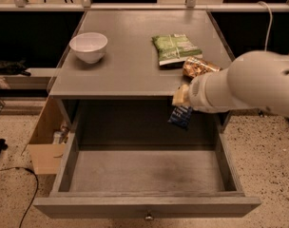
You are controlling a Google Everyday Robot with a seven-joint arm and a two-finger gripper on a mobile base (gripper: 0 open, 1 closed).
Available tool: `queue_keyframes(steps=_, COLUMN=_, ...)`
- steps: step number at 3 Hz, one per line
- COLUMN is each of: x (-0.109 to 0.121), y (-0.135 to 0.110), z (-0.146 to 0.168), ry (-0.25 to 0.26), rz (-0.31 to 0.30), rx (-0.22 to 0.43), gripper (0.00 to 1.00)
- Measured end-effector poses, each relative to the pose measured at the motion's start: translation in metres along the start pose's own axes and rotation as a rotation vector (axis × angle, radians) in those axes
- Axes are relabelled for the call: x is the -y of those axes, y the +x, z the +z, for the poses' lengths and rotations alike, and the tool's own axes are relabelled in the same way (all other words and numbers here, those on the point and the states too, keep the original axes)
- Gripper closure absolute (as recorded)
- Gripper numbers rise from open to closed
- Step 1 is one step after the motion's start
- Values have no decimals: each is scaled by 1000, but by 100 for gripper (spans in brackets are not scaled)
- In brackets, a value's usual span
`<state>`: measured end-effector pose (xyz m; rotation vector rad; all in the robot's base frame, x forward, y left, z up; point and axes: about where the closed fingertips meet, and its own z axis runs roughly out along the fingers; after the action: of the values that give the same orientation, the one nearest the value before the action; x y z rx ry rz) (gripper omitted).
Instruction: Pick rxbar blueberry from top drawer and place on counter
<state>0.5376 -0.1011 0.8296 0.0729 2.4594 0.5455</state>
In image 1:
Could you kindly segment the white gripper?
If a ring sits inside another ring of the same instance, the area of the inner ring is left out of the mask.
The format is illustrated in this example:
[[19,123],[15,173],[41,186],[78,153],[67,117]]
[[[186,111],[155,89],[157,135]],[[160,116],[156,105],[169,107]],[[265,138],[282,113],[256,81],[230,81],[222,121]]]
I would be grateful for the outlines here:
[[195,77],[190,85],[181,85],[174,93],[172,104],[175,106],[191,106],[204,113],[227,112],[227,106],[213,106],[206,96],[206,83],[212,72]]

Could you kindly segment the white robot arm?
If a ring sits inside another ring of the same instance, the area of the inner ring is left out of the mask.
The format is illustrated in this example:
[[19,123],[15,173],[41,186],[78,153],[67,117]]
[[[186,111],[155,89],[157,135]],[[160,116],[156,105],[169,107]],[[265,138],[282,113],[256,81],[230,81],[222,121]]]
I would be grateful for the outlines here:
[[205,113],[257,108],[289,119],[289,55],[244,53],[229,67],[182,85],[172,104]]

